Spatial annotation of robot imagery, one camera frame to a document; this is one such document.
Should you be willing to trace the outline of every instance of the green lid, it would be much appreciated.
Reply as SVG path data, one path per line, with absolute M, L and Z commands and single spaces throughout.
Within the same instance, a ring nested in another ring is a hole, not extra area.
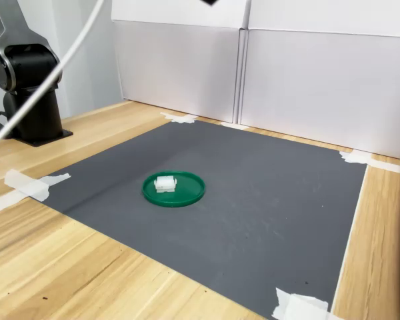
M 175 192 L 158 193 L 154 180 L 157 177 L 172 175 L 177 180 Z M 184 207 L 198 202 L 205 194 L 205 182 L 197 175 L 185 171 L 163 171 L 146 178 L 142 184 L 144 197 L 162 207 Z

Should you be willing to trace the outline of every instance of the wooden tabletop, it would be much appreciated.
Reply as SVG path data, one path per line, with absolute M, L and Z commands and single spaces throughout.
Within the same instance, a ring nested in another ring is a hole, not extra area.
M 40 178 L 170 120 L 126 102 L 63 120 L 74 132 L 32 148 L 0 143 L 10 169 Z M 206 118 L 199 120 L 220 124 Z M 280 133 L 248 131 L 319 145 Z M 400 164 L 400 160 L 374 156 Z M 344 319 L 400 319 L 400 174 L 368 167 L 334 303 Z M 0 319 L 261 319 L 260 316 L 32 199 L 0 212 Z

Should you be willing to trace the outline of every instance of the white block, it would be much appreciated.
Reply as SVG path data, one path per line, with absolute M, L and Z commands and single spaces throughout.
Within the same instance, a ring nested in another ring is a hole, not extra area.
M 400 158 L 400 0 L 253 0 L 241 124 Z
M 233 122 L 249 6 L 113 0 L 124 98 Z
M 154 180 L 154 186 L 158 193 L 175 192 L 177 180 L 172 175 L 157 177 Z

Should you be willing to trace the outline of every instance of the masking tape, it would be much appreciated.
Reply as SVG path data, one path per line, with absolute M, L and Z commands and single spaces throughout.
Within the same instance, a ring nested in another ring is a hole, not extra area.
M 171 122 L 178 122 L 178 123 L 194 123 L 194 119 L 197 118 L 196 115 L 184 115 L 184 116 L 178 116 L 178 115 L 170 115 L 168 113 L 160 112 L 160 114 L 165 115 L 166 119 L 171 119 Z
M 48 184 L 28 177 L 14 169 L 6 172 L 5 184 L 40 202 L 46 200 L 49 196 Z
M 15 188 L 15 190 L 0 196 L 0 211 L 27 197 L 32 197 L 42 202 L 49 196 L 50 186 L 56 185 L 70 177 L 71 176 L 66 173 L 54 177 L 46 176 L 36 180 L 16 170 L 9 170 L 5 176 L 5 184 Z
M 290 295 L 275 289 L 279 305 L 275 308 L 273 317 L 277 320 L 342 320 L 327 312 L 327 302 L 305 295 Z
M 340 151 L 339 153 L 341 154 L 345 162 L 348 163 L 366 163 L 374 168 L 400 173 L 400 165 L 394 165 L 392 163 L 374 160 L 372 159 L 372 154 L 369 152 L 353 150 L 353 152 L 351 153 L 342 151 Z
M 244 129 L 249 128 L 246 125 L 238 125 L 236 123 L 228 123 L 228 122 L 221 122 L 221 125 L 223 125 L 224 127 L 238 129 L 238 130 L 244 130 Z

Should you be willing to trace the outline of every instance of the dark gray mat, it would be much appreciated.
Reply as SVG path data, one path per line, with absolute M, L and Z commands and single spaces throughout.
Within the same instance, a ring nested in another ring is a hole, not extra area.
M 45 204 L 271 317 L 275 288 L 332 303 L 366 165 L 338 151 L 204 122 L 168 123 L 55 174 Z M 206 183 L 200 202 L 162 208 L 154 172 Z

